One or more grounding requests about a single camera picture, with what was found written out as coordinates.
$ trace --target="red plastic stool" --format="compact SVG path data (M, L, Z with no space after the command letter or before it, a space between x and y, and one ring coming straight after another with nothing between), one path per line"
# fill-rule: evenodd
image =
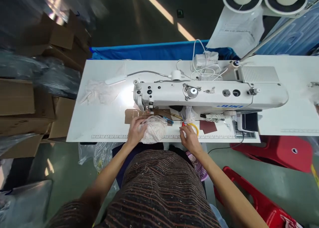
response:
M261 141L266 143L266 147L243 143L233 149L258 161L311 172L312 147L307 141L296 136L261 136Z
M253 185L246 181L239 174L234 172L230 167L223 168L224 173L229 177L232 182L236 182L245 191L247 191L254 200L254 208L258 214L263 218L269 228L283 228L286 224L284 218L291 221L291 226L296 227L296 221L282 210L278 205L269 200L265 195L259 192ZM214 186L215 197L222 204L221 197Z

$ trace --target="cardboard box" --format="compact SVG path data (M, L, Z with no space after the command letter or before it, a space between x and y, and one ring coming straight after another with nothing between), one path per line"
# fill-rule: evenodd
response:
M34 114L0 117L0 136L46 133L48 125L55 120L52 96L40 89L34 89L34 103Z
M43 135L35 135L14 145L0 156L0 159L34 157Z
M86 31L84 25L77 19L76 15L71 10L69 11L69 19L65 26L74 33L76 43L80 45L80 47L88 53L89 58L91 58L91 36Z
M0 116L34 113L32 82L0 79Z
M75 100L53 97L55 121L48 128L48 136L44 136L43 142L65 142L69 131Z
M70 23L58 25L44 13L38 25L24 30L16 53L24 56L53 56L62 60L65 66L82 73L86 59L92 56L88 42L84 42L90 36L84 26L79 26L80 22L75 15L71 16Z

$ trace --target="white table top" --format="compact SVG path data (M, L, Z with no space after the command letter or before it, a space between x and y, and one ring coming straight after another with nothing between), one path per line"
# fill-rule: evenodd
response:
M310 82L319 82L319 57L291 55L255 55L247 65L274 66L285 85L288 102L279 108L260 112L260 135L319 136L319 115L309 99ZM319 87L313 88L319 94Z
M319 136L319 116L315 107L310 102L307 103L305 96L300 93L301 88L309 82L319 81L319 74L315 73L315 66L318 68L319 64L318 60L319 58L306 56L253 56L244 62L255 66L274 66L280 82L286 86L289 93L289 101L286 105L261 112L263 118L259 121L260 134ZM129 124L124 123L125 110L137 108L133 100L133 80L147 82L165 78L150 73L130 76L125 82L114 85L119 94L109 105L100 104L98 101L90 105L79 102L86 93L85 88L89 80L105 81L115 77L118 75L117 71L121 70L123 66L125 74L151 70L169 75L171 71L176 70L176 62L169 60L87 60L67 142L125 142L129 129ZM221 66L226 63L227 61L219 61ZM190 76L190 65L191 61L180 61L177 66ZM241 138L235 138L231 120L228 119L226 122L231 125L230 130L223 122L216 123L216 132L204 135L203 131L200 130L199 141L240 142ZM199 121L194 124L199 128ZM173 126L168 126L163 142L179 142L180 126L181 122L179 121L176 121ZM244 139L244 142L260 142L257 133L255 133L255 137Z

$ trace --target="sewing machine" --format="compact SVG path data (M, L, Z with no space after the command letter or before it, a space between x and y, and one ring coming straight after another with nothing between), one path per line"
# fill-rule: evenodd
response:
M234 116L281 107L289 98L274 67L239 67L223 81L182 80L178 72L172 72L171 80L134 80L134 101L141 111L183 105L198 114Z

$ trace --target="person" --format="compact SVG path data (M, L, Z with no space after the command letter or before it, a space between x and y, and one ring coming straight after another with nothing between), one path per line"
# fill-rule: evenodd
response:
M132 120L126 143L79 199L61 207L49 227L92 227L126 157L143 138L147 128L140 126L143 121L140 117ZM180 127L180 138L206 169L234 223L239 227L267 227L245 196L203 151L191 126ZM126 168L120 190L106 208L105 219L95 227L142 226L220 227L199 175L178 152L148 149L135 155Z

